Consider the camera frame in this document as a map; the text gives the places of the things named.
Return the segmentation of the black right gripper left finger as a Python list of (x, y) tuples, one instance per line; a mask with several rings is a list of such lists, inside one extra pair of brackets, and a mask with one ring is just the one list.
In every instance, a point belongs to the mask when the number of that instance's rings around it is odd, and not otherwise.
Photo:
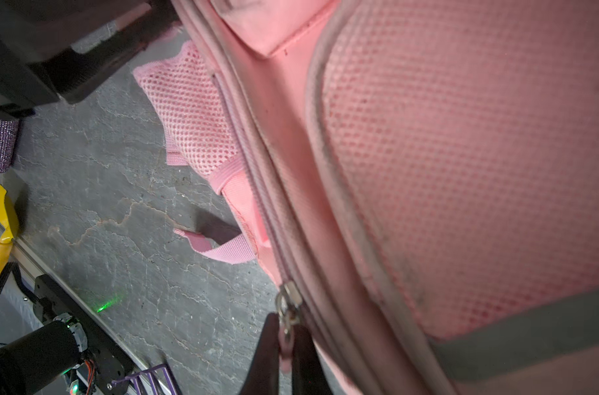
[(278, 395), (280, 377), (280, 320), (278, 314), (266, 316), (240, 395)]

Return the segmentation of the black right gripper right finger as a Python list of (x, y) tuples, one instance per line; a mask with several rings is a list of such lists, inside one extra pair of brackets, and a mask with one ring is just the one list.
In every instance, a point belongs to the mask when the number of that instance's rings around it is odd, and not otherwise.
[(292, 359), (293, 395), (332, 395), (310, 331), (301, 324), (294, 326)]

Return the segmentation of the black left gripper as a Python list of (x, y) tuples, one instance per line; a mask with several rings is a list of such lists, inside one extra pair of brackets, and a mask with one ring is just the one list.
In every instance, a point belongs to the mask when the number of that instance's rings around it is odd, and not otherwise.
[(83, 101), (178, 21), (170, 1), (0, 1), (0, 119)]

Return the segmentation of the pink school backpack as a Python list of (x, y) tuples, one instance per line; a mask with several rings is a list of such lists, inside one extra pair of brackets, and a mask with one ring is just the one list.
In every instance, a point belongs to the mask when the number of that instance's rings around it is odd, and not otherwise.
[(599, 394), (599, 1), (177, 1), (134, 76), (348, 394)]

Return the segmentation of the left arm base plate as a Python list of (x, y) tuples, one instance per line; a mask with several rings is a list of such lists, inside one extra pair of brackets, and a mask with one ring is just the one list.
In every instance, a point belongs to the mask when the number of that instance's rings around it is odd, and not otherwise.
[(114, 384), (133, 373), (135, 364), (114, 338), (111, 337), (90, 311), (83, 308), (51, 276), (44, 274), (35, 279), (37, 301), (33, 311), (42, 324), (55, 320), (67, 325), (75, 337), (81, 356), (95, 367), (95, 386), (103, 394), (126, 394), (126, 383)]

